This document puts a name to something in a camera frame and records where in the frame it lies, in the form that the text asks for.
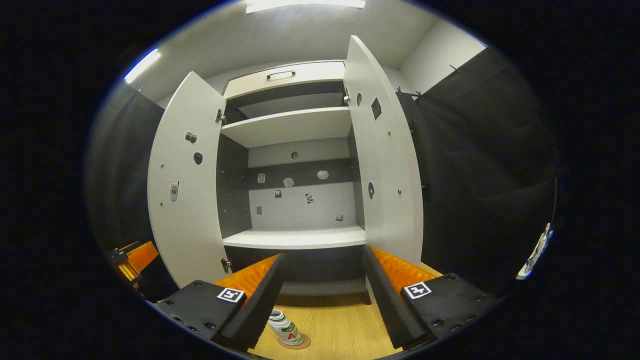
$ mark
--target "open cabinet door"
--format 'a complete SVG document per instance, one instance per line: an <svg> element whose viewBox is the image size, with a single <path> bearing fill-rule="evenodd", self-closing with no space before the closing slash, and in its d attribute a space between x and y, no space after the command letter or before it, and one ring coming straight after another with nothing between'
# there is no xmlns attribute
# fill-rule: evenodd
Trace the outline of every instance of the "open cabinet door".
<svg viewBox="0 0 640 360"><path fill-rule="evenodd" d="M413 140L391 82L352 35L345 61L366 242L418 265L422 254L422 189Z"/></svg>
<svg viewBox="0 0 640 360"><path fill-rule="evenodd" d="M158 252L178 287L228 275L216 200L226 100L194 72L173 94L151 148L147 202Z"/></svg>

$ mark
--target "door hinge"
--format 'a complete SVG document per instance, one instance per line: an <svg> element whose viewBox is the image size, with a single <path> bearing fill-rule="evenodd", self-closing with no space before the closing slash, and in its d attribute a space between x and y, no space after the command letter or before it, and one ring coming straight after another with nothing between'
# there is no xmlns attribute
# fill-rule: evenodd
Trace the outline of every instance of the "door hinge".
<svg viewBox="0 0 640 360"><path fill-rule="evenodd" d="M227 125L227 117L222 115L222 109L218 109L218 114L216 115L216 122L220 122L221 120L223 125Z"/></svg>
<svg viewBox="0 0 640 360"><path fill-rule="evenodd" d="M220 263L222 264L222 269L224 269L224 271L228 273L229 268L231 267L231 261L227 261L225 258L222 258L220 259Z"/></svg>

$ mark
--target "black curtain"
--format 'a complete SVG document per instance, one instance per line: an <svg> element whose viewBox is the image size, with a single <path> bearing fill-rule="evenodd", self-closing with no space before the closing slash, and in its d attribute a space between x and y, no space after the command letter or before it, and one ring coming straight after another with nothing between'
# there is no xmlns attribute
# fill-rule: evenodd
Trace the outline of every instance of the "black curtain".
<svg viewBox="0 0 640 360"><path fill-rule="evenodd" d="M84 197L93 233L104 252L136 241L154 241L147 170L163 113L135 89L118 85L95 120L84 163Z"/></svg>
<svg viewBox="0 0 640 360"><path fill-rule="evenodd" d="M423 184L423 262L502 295L552 217L556 150L541 104L491 48L399 98Z"/></svg>

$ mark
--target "white bottle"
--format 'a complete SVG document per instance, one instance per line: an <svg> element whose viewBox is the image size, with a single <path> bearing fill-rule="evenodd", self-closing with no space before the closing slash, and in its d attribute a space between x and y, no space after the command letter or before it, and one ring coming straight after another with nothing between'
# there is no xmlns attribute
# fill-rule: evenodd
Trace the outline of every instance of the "white bottle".
<svg viewBox="0 0 640 360"><path fill-rule="evenodd" d="M269 326L285 345L298 346L305 341L296 324L292 323L280 310L272 310L271 316L269 316Z"/></svg>

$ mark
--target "ceiling light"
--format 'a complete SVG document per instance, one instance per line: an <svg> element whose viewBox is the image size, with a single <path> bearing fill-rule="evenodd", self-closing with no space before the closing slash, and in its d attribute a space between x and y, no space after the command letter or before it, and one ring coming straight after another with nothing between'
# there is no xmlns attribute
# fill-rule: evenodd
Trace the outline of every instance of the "ceiling light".
<svg viewBox="0 0 640 360"><path fill-rule="evenodd" d="M364 8L364 0L247 0L246 13L290 5L338 5L362 9Z"/></svg>
<svg viewBox="0 0 640 360"><path fill-rule="evenodd" d="M127 84L131 84L149 65L153 64L160 57L158 49L151 50L136 66L124 76L124 80Z"/></svg>

